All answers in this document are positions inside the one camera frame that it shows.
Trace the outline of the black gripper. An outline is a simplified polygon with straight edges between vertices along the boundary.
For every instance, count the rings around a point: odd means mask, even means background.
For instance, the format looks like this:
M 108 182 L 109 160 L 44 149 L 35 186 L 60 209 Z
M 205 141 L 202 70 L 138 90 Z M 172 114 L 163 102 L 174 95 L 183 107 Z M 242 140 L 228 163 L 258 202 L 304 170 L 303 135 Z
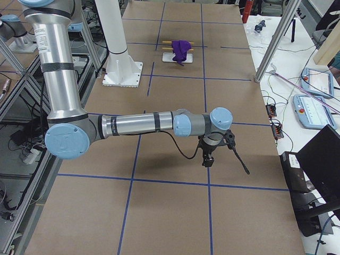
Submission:
M 227 146 L 229 150 L 234 152 L 234 155 L 237 157 L 239 162 L 241 163 L 245 173 L 250 175 L 250 171 L 247 168 L 246 164 L 242 160 L 241 156 L 238 154 L 235 147 L 235 135 L 232 131 L 226 130 L 225 132 L 213 131 L 211 134 L 207 136 L 199 137 L 199 148 L 202 149 L 202 166 L 204 167 L 212 167 L 214 163 L 214 158 L 212 156 L 213 151 L 217 147 Z

